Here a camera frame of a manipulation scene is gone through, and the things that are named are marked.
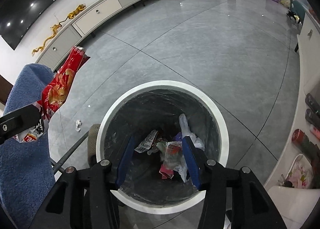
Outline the red snack bag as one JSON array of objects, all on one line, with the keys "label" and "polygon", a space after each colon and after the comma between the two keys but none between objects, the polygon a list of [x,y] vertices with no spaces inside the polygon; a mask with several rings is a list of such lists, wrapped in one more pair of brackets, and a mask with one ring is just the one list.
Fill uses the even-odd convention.
[{"label": "red snack bag", "polygon": [[56,72],[52,81],[43,89],[41,99],[32,103],[41,110],[39,123],[13,138],[20,143],[35,142],[49,128],[49,122],[55,112],[65,103],[78,70],[90,57],[83,47],[74,46],[65,63]]}]

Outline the white printed plastic bag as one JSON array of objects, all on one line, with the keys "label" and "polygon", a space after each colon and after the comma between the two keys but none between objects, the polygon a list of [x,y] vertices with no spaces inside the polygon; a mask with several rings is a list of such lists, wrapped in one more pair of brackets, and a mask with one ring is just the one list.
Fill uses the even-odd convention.
[{"label": "white printed plastic bag", "polygon": [[192,183],[197,188],[201,185],[201,165],[203,164],[203,154],[205,150],[204,142],[191,132],[185,114],[179,116],[181,128],[180,152],[178,153],[179,174],[184,182],[187,181],[187,173]]}]

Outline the purple plastic wrapper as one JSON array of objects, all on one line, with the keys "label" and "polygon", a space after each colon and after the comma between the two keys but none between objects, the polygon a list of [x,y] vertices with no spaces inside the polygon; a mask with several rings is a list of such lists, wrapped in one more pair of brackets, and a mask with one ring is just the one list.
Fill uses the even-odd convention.
[{"label": "purple plastic wrapper", "polygon": [[179,132],[173,139],[173,141],[182,141],[182,133]]}]

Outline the pink snack wrapper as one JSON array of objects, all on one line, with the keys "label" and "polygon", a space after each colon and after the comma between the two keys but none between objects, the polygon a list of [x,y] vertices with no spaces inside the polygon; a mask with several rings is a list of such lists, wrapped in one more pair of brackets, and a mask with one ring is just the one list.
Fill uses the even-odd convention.
[{"label": "pink snack wrapper", "polygon": [[159,173],[162,176],[162,179],[172,179],[174,176],[174,171],[172,169],[167,169],[164,164],[161,165]]}]

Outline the brown chocolate wrapper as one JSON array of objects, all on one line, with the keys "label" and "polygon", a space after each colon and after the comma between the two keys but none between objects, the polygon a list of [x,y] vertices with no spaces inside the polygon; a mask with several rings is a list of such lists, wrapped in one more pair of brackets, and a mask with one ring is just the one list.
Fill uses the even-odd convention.
[{"label": "brown chocolate wrapper", "polygon": [[146,138],[140,142],[140,144],[135,148],[135,152],[137,153],[143,153],[152,147],[156,137],[157,137],[158,131],[157,130],[152,130]]}]

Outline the green paper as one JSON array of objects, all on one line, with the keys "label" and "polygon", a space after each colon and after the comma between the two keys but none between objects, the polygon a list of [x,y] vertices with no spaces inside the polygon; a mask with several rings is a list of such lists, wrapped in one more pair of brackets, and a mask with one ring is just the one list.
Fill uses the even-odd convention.
[{"label": "green paper", "polygon": [[151,155],[153,153],[160,152],[161,154],[165,154],[167,148],[167,142],[166,141],[160,141],[155,143],[150,150],[147,151],[148,155]]}]

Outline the white rimmed trash bin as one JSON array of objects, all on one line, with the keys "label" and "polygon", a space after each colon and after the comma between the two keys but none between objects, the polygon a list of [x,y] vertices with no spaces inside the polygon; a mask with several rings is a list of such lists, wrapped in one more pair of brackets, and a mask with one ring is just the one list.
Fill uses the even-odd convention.
[{"label": "white rimmed trash bin", "polygon": [[226,165],[229,135],[216,104],[191,85],[159,80],[120,96],[101,122],[98,161],[125,171],[112,194],[149,214],[173,214],[200,203],[205,193],[191,180],[182,140],[189,136],[207,158]]}]

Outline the blue fluffy blanket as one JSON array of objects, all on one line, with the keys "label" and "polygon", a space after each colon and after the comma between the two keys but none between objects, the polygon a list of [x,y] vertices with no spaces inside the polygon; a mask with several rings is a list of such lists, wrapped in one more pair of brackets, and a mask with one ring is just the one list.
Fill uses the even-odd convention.
[{"label": "blue fluffy blanket", "polygon": [[[25,65],[5,105],[4,114],[40,100],[53,72],[40,64]],[[35,142],[13,138],[1,145],[1,204],[17,228],[28,228],[55,183],[48,135]]]}]

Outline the white low tv cabinet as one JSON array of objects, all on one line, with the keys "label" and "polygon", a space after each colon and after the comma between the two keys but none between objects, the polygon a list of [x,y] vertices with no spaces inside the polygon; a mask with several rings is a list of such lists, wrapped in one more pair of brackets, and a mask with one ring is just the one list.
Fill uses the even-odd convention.
[{"label": "white low tv cabinet", "polygon": [[36,59],[54,70],[69,54],[71,48],[79,44],[107,20],[124,9],[142,0],[98,0],[60,28],[57,35],[46,45]]}]

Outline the golden dragon figurine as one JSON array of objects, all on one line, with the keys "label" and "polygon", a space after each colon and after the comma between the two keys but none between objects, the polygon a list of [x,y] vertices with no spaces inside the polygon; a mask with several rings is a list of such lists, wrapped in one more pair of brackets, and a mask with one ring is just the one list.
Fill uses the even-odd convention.
[{"label": "golden dragon figurine", "polygon": [[53,39],[54,37],[56,37],[58,30],[62,28],[62,21],[59,22],[58,24],[53,25],[52,27],[50,27],[52,34],[51,36],[47,37],[44,41],[43,44],[35,49],[32,50],[31,55],[34,56],[36,53],[38,53],[39,51],[43,51],[44,48],[46,47],[46,43]]}]

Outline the golden tiger figurine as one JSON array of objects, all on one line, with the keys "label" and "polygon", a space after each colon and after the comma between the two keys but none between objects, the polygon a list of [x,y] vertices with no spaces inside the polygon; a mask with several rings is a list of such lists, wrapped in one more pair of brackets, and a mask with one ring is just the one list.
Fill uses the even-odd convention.
[{"label": "golden tiger figurine", "polygon": [[75,18],[78,14],[80,14],[80,12],[85,10],[85,8],[86,8],[85,4],[79,4],[75,10],[73,10],[72,12],[70,12],[67,15],[67,19],[71,20],[71,19]]}]

